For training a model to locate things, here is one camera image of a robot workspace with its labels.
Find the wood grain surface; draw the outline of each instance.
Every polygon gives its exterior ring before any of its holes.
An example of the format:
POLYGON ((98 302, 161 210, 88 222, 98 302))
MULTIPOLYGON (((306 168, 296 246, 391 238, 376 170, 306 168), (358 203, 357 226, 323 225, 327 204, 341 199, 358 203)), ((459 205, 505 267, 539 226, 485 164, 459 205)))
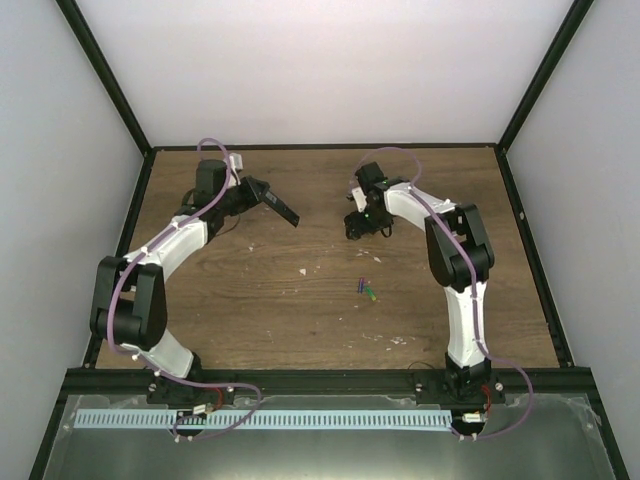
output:
MULTIPOLYGON (((414 152, 424 169, 421 189, 480 209, 496 255, 485 299, 490 350, 526 367, 557 366, 493 151, 414 152)), ((447 307, 429 271, 424 234, 398 219, 391 238, 345 238, 343 217, 354 209, 347 183, 364 153, 243 152, 243 174, 268 181, 301 220, 293 228, 259 205, 168 280, 169 329, 204 367, 405 368, 416 360, 443 366, 447 307), (357 293, 362 276, 377 301, 357 293)), ((375 159, 390 177, 415 172, 397 152, 375 159)), ((197 162, 195 152, 158 153, 132 249, 167 225, 194 186, 197 162)), ((98 366, 140 365, 105 345, 98 366)))

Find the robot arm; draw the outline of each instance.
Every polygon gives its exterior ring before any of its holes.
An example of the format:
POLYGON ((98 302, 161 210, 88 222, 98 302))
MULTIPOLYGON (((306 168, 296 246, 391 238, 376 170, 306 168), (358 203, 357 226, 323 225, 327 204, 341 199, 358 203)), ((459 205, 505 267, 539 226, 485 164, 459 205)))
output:
POLYGON ((475 205, 457 205, 412 189, 461 238, 462 247, 474 263, 480 333, 476 339, 469 269, 427 209, 410 193, 409 181, 400 177, 388 179, 375 162, 362 166, 356 177, 358 186, 351 190, 349 198, 355 201, 357 210, 345 217, 347 238, 355 240, 378 231, 388 237, 394 217, 408 220, 426 234, 429 265, 435 279, 444 287, 449 312, 447 383, 462 395, 465 389, 488 378, 490 373, 489 360, 480 351, 477 340, 484 342, 482 303, 494 254, 478 210, 475 205))
POLYGON ((202 160, 196 170, 196 187, 183 199, 166 229, 171 229, 160 243, 163 229, 144 246, 122 258, 105 257, 98 266, 93 296, 91 331, 106 338, 107 312, 120 274, 140 254, 123 291, 134 292, 133 299, 120 298, 114 317, 115 342, 137 359, 142 356, 156 370, 174 377, 195 379, 200 371, 196 354, 183 347, 167 327, 167 302, 164 284, 169 276, 194 252, 207 245, 218 234, 228 216, 239 215, 264 203, 294 227, 299 216, 271 190, 267 182, 251 176, 240 179, 242 158, 231 154, 232 175, 227 191, 210 210, 182 227, 180 222, 206 206, 223 188, 227 165, 221 160, 202 160))

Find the small toy piece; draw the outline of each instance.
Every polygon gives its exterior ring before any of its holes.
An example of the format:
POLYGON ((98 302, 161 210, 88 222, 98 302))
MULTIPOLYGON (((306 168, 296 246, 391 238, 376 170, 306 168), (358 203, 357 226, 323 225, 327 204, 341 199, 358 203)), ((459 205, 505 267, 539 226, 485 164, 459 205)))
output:
POLYGON ((369 287, 364 287, 364 291, 367 292, 367 295, 369 295, 369 298, 371 299, 371 301, 373 301, 373 302, 376 301, 377 297, 373 293, 373 290, 371 290, 369 287))

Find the purple cable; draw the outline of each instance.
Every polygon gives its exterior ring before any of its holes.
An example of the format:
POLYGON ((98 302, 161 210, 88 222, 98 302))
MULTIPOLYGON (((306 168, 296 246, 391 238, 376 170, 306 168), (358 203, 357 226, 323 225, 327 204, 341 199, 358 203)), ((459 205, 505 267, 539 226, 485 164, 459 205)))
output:
MULTIPOLYGON (((255 385, 251 385, 249 383, 200 383, 200 382, 191 382, 189 380, 184 380, 182 378, 177 378, 174 377, 172 375, 169 375, 168 373, 163 372, 162 375, 166 378, 168 378, 169 380, 173 380, 174 382, 178 382, 178 383, 182 383, 183 385, 188 385, 190 387, 196 387, 196 388, 228 388, 228 387, 233 387, 233 388, 246 388, 249 390, 253 390, 254 392, 256 392, 256 404, 251 407, 251 409, 249 410, 249 412, 247 412, 247 414, 242 417, 240 420, 232 423, 231 425, 229 425, 228 427, 223 428, 222 430, 219 430, 217 432, 213 432, 213 433, 209 433, 206 435, 197 435, 196 437, 193 437, 194 440, 205 440, 207 438, 213 438, 213 437, 219 437, 220 435, 224 435, 225 433, 229 433, 231 430, 235 429, 236 427, 242 425, 243 423, 245 423, 247 420, 249 420, 257 411, 258 408, 260 407, 260 403, 262 402, 262 393, 260 392, 260 389, 258 387, 256 387, 255 385)), ((179 418, 178 420, 176 420, 176 422, 173 424, 173 435, 174 437, 177 437, 178 434, 178 427, 180 426, 180 424, 182 422, 185 422, 188 419, 191 418, 200 418, 197 415, 188 415, 186 417, 182 417, 179 418)))
MULTIPOLYGON (((362 160, 360 160, 360 162, 358 162, 358 165, 356 166, 355 170, 357 171, 357 169, 360 168, 360 165, 362 165, 371 155, 373 155, 375 153, 382 152, 382 151, 390 151, 390 150, 399 151, 399 152, 402 152, 402 153, 404 153, 406 155, 409 155, 409 157, 411 157, 413 159, 413 161, 416 163, 416 165, 418 167, 418 173, 416 174, 415 177, 413 177, 411 179, 411 182, 410 182, 411 188, 409 189, 409 193, 411 193, 411 196, 413 198, 415 198, 416 201, 418 203, 420 203, 427 210, 427 212, 429 212, 429 215, 434 219, 434 221, 436 222, 436 224, 438 225, 440 230, 442 230, 442 232, 446 235, 447 239, 449 239, 451 241, 451 243, 453 244, 455 249, 458 251, 458 253, 462 257, 462 259, 464 260, 464 263, 469 268, 469 272, 471 273, 471 303, 472 303, 472 306, 473 306, 473 308, 472 308, 472 310, 473 310, 473 332, 474 332, 474 335, 476 337, 475 341, 476 341, 476 344, 478 345, 478 348, 480 349, 480 352, 482 352, 482 354, 486 358, 491 360, 492 362, 502 363, 504 365, 508 365, 508 366, 514 368, 515 370, 517 370, 518 373, 520 375, 522 375, 522 378, 524 378, 524 381, 527 384, 527 390, 529 392, 529 400, 527 402, 527 408, 526 408, 525 412, 518 419, 518 421, 516 423, 514 423, 513 425, 510 425, 510 426, 508 426, 508 427, 506 427, 503 430, 500 430, 498 432, 490 433, 490 434, 487 434, 487 435, 479 435, 477 437, 477 439, 478 440, 483 440, 483 439, 487 440, 489 438, 499 437, 500 435, 503 435, 505 433, 508 433, 508 432, 518 428, 520 425, 522 425, 525 422, 525 420, 531 414, 531 410, 533 409, 533 384, 531 383, 531 379, 529 378, 529 375, 527 375, 527 372, 525 372, 522 367, 520 367, 516 363, 512 362, 511 360, 506 360, 506 359, 503 359, 503 358, 493 357, 489 353, 489 350, 480 341, 480 316, 479 316, 479 312, 478 312, 478 291, 477 291, 477 288, 476 288, 476 281, 478 279, 478 276, 477 276, 476 269, 473 266, 473 262, 469 258, 469 255, 467 255, 467 252, 464 251, 464 248, 462 248, 462 245, 460 245, 460 242, 458 242, 458 240, 453 235, 453 233, 451 233, 451 230, 449 230, 449 227, 447 227, 447 225, 442 221, 440 216, 433 210, 433 208, 431 208, 431 206, 427 202, 425 202, 417 193, 414 192, 414 189, 417 188, 415 183, 418 181, 418 179, 422 175, 422 164, 420 163, 418 158, 413 154, 413 152, 411 152, 409 150, 405 150, 404 148, 382 147, 382 148, 378 148, 376 150, 372 150, 371 152, 367 153, 364 157, 362 157, 362 160)), ((349 182, 350 184, 353 184, 353 176, 354 175, 352 175, 352 177, 351 177, 351 180, 349 182)), ((453 427, 451 428, 451 431, 455 435, 457 435, 459 437, 462 437, 462 435, 460 433, 458 433, 453 427)))
MULTIPOLYGON (((211 200, 207 205, 205 205, 204 207, 202 207, 200 210, 198 210, 196 213, 194 213, 193 215, 185 218, 184 220, 180 221, 176 226, 174 225, 170 225, 168 226, 164 231, 162 231, 162 233, 160 233, 160 235, 158 235, 158 237, 153 240, 151 243, 149 243, 149 245, 147 245, 147 252, 151 253, 158 245, 160 245, 162 243, 162 241, 164 239, 166 239, 169 235, 171 235, 174 231, 183 228, 185 225, 187 225, 189 222, 193 221, 196 218, 199 218, 200 215, 202 215, 203 213, 208 212, 209 210, 211 210, 222 198, 222 196, 225 194, 225 192, 227 191, 228 185, 229 185, 229 179, 231 178, 231 165, 230 165, 230 159, 229 159, 229 152, 227 151, 227 149, 225 148, 225 146, 220 143, 218 140, 215 140, 213 138, 204 138, 202 140, 200 140, 200 143, 198 143, 198 147, 196 148, 196 151, 198 152, 198 154, 200 155, 200 158, 202 159, 202 146, 205 143, 213 143, 215 144, 218 148, 220 148, 220 150, 222 151, 223 155, 224 155, 224 162, 227 164, 227 171, 226 171, 226 177, 225 177, 225 182, 224 182, 224 186, 222 187, 222 189, 220 190, 220 192, 218 192, 218 194, 213 198, 213 200, 211 200)), ((118 282, 116 283, 116 286, 113 290, 113 295, 111 296, 111 303, 109 304, 109 310, 107 312, 107 342, 109 343, 109 348, 118 354, 130 354, 130 352, 127 352, 126 350, 120 350, 117 345, 115 344, 115 340, 113 337, 113 324, 114 324, 114 318, 115 318, 115 311, 116 311, 116 305, 118 304, 118 300, 120 298, 120 293, 122 293, 122 289, 124 288, 124 284, 127 281, 127 278, 129 278, 129 275, 131 275, 131 272, 133 272, 133 269, 136 267, 136 265, 145 257, 145 253, 140 253, 138 256, 136 256, 133 260, 131 260, 131 262, 129 263, 129 265, 127 265, 127 267, 124 269, 124 271, 122 272, 122 274, 120 275, 120 278, 118 279, 118 282)), ((233 388, 247 388, 250 390, 253 390, 254 392, 256 392, 257 396, 258 396, 258 401, 256 402, 255 407, 253 407, 249 413, 247 413, 247 415, 245 415, 243 418, 241 418, 240 420, 238 420, 237 422, 235 422, 233 425, 230 425, 229 427, 225 428, 224 430, 215 432, 214 434, 211 435, 203 435, 203 436, 199 436, 199 438, 211 438, 211 437, 216 437, 218 435, 222 435, 224 433, 230 432, 231 430, 233 430, 234 428, 236 428, 238 425, 241 425, 242 423, 246 422, 247 420, 249 420, 249 418, 251 418, 251 416, 258 410, 259 406, 260 406, 260 402, 262 401, 262 394, 260 393, 260 389, 258 387, 256 387, 255 385, 251 385, 248 383, 199 383, 199 382, 192 382, 190 380, 185 380, 183 378, 178 378, 178 377, 174 377, 173 375, 167 373, 167 372, 163 372, 160 370, 160 374, 169 379, 172 380, 176 383, 180 383, 182 385, 187 385, 190 387, 197 387, 197 388, 228 388, 228 387, 233 387, 233 388)), ((176 433, 176 428, 177 428, 178 424, 176 423, 174 425, 173 428, 173 432, 174 434, 177 435, 176 433)))

